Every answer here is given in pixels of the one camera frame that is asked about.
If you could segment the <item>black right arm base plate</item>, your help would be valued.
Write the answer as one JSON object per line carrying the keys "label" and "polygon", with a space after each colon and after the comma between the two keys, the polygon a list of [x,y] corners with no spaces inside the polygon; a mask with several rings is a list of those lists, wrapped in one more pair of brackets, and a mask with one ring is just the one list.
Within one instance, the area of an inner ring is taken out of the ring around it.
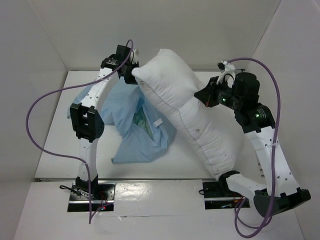
{"label": "black right arm base plate", "polygon": [[198,191],[204,198],[206,210],[234,209],[244,197],[232,191],[223,191],[217,181],[204,181]]}

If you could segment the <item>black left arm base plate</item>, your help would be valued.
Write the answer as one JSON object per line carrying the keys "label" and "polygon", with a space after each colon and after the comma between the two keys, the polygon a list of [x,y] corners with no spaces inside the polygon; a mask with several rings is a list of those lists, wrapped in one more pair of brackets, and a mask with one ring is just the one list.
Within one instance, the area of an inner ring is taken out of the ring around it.
{"label": "black left arm base plate", "polygon": [[[80,213],[89,211],[89,193],[77,188],[75,183],[71,187],[60,186],[60,189],[69,190],[69,201],[67,211],[69,213]],[[113,212],[115,200],[115,183],[100,183],[98,190],[91,195],[92,212]]]}

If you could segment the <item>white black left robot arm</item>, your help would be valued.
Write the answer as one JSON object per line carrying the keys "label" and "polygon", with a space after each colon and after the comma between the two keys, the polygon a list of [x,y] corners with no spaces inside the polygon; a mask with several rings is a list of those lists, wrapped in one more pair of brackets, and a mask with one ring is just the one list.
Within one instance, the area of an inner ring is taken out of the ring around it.
{"label": "white black left robot arm", "polygon": [[97,147],[105,129],[100,111],[111,89],[121,77],[127,84],[137,83],[132,75],[132,70],[139,66],[137,51],[118,45],[115,54],[101,62],[97,79],[89,86],[88,93],[79,103],[73,103],[69,108],[72,128],[79,139],[79,158],[84,161],[80,164],[75,186],[88,200],[97,197],[100,191]]}

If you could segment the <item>white pillow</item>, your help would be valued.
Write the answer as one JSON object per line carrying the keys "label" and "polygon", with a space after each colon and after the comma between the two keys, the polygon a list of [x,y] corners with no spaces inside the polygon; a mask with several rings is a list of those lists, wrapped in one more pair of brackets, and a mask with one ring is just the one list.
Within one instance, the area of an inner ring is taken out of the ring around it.
{"label": "white pillow", "polygon": [[131,73],[148,101],[188,142],[213,178],[233,170],[243,146],[243,131],[229,113],[217,106],[205,107],[195,98],[204,84],[180,56],[160,49]]}

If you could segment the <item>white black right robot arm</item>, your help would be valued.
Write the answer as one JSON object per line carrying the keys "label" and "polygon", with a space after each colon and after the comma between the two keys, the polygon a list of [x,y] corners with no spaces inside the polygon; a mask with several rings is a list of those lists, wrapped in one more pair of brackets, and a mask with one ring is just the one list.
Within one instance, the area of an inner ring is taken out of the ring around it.
{"label": "white black right robot arm", "polygon": [[234,111],[235,119],[254,147],[265,177],[265,184],[259,184],[241,175],[236,170],[224,173],[218,184],[223,196],[233,192],[254,203],[257,212],[266,217],[272,205],[271,216],[294,209],[311,199],[309,190],[300,187],[295,180],[279,140],[274,138],[276,122],[270,109],[259,102],[260,82],[248,72],[232,76],[232,86],[219,77],[210,78],[202,90],[194,97],[206,107],[219,104]]}

